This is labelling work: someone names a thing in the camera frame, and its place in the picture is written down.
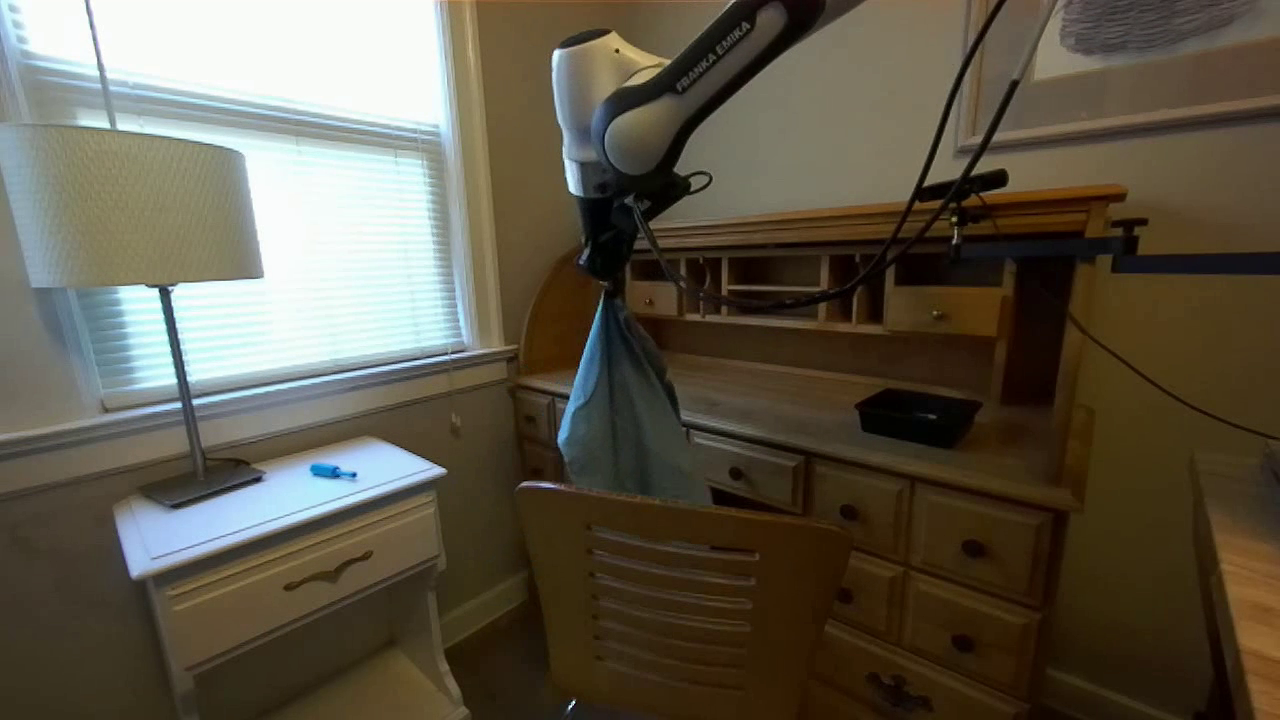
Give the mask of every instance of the nightstand drawer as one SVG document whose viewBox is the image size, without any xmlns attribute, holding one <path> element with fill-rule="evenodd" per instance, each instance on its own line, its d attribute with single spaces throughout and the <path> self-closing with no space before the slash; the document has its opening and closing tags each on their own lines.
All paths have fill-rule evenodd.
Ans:
<svg viewBox="0 0 1280 720">
<path fill-rule="evenodd" d="M 876 717 L 933 717 L 933 720 L 1010 720 L 1029 717 L 1022 705 L 1005 701 L 978 683 L 945 674 L 888 645 L 826 629 L 815 674 L 840 694 L 876 708 Z"/>
<path fill-rule="evenodd" d="M 161 581 L 155 611 L 179 663 L 196 666 L 430 561 L 444 561 L 437 494 L 406 494 Z"/>
<path fill-rule="evenodd" d="M 805 454 L 707 432 L 692 432 L 692 446 L 707 488 L 805 510 Z"/>
<path fill-rule="evenodd" d="M 917 488 L 911 565 L 1034 605 L 1051 565 L 1051 510 L 964 490 Z"/>
<path fill-rule="evenodd" d="M 950 671 L 1022 694 L 1034 634 L 1034 611 L 911 577 L 904 645 Z"/>
<path fill-rule="evenodd" d="M 835 588 L 831 618 L 896 641 L 904 607 L 904 569 L 851 552 Z"/>
<path fill-rule="evenodd" d="M 854 462 L 810 462 L 810 516 L 831 519 L 851 548 L 904 555 L 908 478 Z"/>
</svg>

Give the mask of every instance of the wooden chair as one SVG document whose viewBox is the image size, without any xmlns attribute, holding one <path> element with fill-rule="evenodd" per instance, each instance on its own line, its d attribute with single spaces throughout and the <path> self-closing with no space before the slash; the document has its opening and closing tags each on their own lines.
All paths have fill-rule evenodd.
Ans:
<svg viewBox="0 0 1280 720">
<path fill-rule="evenodd" d="M 661 720 L 796 720 L 835 529 L 547 478 L 514 488 L 557 687 Z"/>
</svg>

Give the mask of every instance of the lamp shade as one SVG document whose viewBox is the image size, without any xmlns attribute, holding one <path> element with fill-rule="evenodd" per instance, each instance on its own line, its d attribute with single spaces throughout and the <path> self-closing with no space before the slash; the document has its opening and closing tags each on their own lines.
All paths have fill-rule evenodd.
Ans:
<svg viewBox="0 0 1280 720">
<path fill-rule="evenodd" d="M 76 125 L 4 125 L 0 171 L 33 288 L 264 276 L 244 157 Z"/>
</svg>

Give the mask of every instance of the table lamp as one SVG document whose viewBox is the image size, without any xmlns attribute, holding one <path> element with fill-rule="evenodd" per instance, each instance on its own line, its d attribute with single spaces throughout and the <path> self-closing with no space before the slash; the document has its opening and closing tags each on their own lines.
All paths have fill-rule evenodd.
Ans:
<svg viewBox="0 0 1280 720">
<path fill-rule="evenodd" d="M 144 494 L 179 508 L 259 478 L 244 461 L 204 454 L 173 311 L 175 283 L 264 276 L 244 157 L 114 126 L 4 125 L 0 171 L 33 288 L 161 292 L 192 466 Z"/>
</svg>

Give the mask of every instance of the black box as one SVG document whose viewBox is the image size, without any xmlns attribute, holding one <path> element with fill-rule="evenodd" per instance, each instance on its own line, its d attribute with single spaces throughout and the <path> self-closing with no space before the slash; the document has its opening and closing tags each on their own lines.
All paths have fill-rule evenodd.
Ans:
<svg viewBox="0 0 1280 720">
<path fill-rule="evenodd" d="M 854 403 L 865 432 L 950 446 L 973 426 L 978 399 L 885 386 Z"/>
</svg>

